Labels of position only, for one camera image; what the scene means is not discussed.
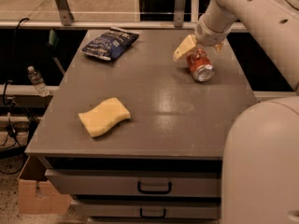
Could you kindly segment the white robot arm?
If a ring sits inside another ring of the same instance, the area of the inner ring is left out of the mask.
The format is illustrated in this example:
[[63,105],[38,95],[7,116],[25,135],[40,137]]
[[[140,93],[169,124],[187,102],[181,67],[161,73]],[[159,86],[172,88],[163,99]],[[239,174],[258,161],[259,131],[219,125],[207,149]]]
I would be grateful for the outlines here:
[[175,59],[196,45],[223,41],[241,21],[290,91],[258,91],[227,135],[222,160],[221,224],[299,222],[299,15],[275,0],[211,0],[176,49]]

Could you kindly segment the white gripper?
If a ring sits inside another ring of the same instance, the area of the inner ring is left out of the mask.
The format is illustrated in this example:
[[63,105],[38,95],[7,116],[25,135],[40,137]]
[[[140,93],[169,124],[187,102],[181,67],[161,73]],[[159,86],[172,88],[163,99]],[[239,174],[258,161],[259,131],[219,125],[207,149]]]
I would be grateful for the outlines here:
[[194,28],[194,35],[187,35],[184,38],[173,53],[173,60],[176,62],[193,51],[196,48],[196,40],[199,45],[203,47],[214,46],[214,50],[220,52],[223,47],[221,42],[231,32],[231,26],[230,22],[225,23],[222,28],[218,27],[215,21],[209,24],[206,15],[202,15]]

